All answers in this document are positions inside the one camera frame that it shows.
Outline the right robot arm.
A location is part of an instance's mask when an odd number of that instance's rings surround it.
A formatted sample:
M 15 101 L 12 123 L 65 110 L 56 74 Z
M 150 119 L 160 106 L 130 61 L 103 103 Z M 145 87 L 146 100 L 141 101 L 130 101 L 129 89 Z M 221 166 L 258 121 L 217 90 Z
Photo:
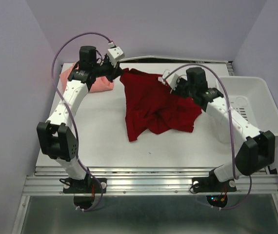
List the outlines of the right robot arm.
M 229 132 L 232 159 L 209 174 L 210 189 L 219 190 L 226 181 L 250 176 L 275 161 L 275 135 L 255 127 L 233 109 L 226 91 L 209 87 L 201 67 L 187 69 L 186 78 L 173 74 L 168 85 L 172 94 L 191 98 Z

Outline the pink pleated skirt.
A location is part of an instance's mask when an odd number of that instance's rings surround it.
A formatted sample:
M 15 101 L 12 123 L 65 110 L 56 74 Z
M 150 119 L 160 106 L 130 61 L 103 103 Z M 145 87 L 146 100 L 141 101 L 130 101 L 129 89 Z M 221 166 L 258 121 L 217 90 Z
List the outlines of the pink pleated skirt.
M 62 93 L 65 92 L 66 84 L 68 81 L 68 77 L 74 67 L 74 63 L 71 63 L 70 67 L 65 69 L 65 71 L 61 72 L 59 78 L 61 81 L 62 86 Z M 92 85 L 90 89 L 90 93 L 98 93 L 98 92 L 105 92 L 105 91 L 111 91 L 114 89 L 114 83 L 109 82 L 106 77 L 99 77 L 96 78 L 95 83 Z

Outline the red skirt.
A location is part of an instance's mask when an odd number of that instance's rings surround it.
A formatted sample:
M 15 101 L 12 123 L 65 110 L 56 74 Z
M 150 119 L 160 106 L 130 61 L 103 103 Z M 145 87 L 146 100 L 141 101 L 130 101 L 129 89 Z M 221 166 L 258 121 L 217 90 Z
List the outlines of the red skirt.
M 191 133 L 202 110 L 191 98 L 170 93 L 159 74 L 126 68 L 119 80 L 124 86 L 125 124 L 128 140 L 136 141 L 145 131 L 159 135 L 168 130 Z

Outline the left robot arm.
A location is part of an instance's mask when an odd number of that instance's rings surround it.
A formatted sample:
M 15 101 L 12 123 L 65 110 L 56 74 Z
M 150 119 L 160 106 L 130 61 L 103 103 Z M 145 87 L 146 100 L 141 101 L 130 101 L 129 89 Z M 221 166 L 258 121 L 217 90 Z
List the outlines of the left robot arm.
M 97 78 L 105 77 L 109 82 L 122 74 L 120 60 L 124 52 L 113 42 L 102 63 L 97 62 L 95 46 L 82 46 L 79 60 L 72 68 L 54 112 L 46 120 L 37 125 L 37 134 L 43 154 L 59 163 L 68 174 L 62 183 L 69 188 L 86 192 L 91 188 L 91 176 L 88 168 L 79 160 L 79 140 L 73 123 L 77 110 L 90 92 Z

